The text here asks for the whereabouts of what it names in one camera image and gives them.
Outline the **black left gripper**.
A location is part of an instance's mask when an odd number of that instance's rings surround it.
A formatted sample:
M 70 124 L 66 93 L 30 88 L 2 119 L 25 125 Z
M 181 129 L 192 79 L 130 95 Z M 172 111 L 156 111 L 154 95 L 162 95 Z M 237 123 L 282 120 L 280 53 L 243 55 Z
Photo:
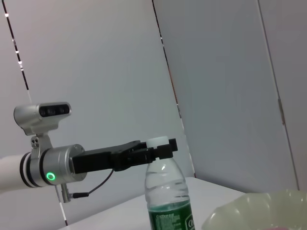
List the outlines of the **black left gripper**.
M 148 164 L 154 159 L 169 159 L 178 151 L 175 138 L 152 138 L 101 149 L 86 150 L 72 158 L 76 174 L 112 169 L 116 172 Z

